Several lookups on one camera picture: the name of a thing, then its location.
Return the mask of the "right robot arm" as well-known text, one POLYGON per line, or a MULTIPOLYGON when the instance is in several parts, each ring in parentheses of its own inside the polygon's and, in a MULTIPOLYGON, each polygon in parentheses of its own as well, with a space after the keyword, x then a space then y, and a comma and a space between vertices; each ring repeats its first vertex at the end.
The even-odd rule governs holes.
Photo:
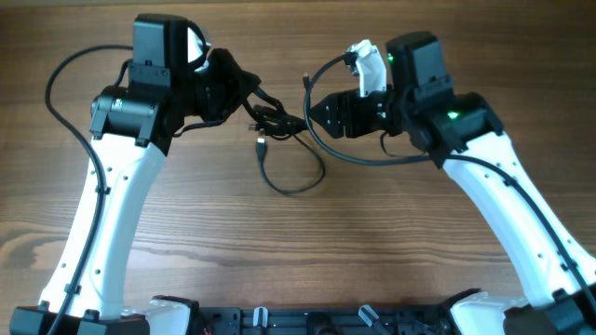
POLYGON ((506 251, 523 294, 471 289, 444 303, 455 334, 591 334, 595 330, 595 260, 539 193, 485 98, 456 94, 439 39, 428 31, 395 37, 379 50, 351 46, 341 61, 357 88, 304 102, 307 128, 333 138, 374 131, 407 134, 416 154, 389 166, 430 161, 471 199, 506 251))

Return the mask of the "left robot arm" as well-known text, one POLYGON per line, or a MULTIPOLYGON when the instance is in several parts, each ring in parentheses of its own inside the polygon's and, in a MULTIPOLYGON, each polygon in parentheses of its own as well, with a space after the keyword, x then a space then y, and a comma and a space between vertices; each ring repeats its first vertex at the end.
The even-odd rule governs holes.
POLYGON ((196 301, 157 296, 124 304, 125 276, 146 196, 171 142, 195 118, 217 127, 259 86, 200 28, 175 15, 141 14, 131 58, 91 104, 80 142, 89 165, 64 251, 35 306, 15 309, 13 334, 202 334, 196 301))

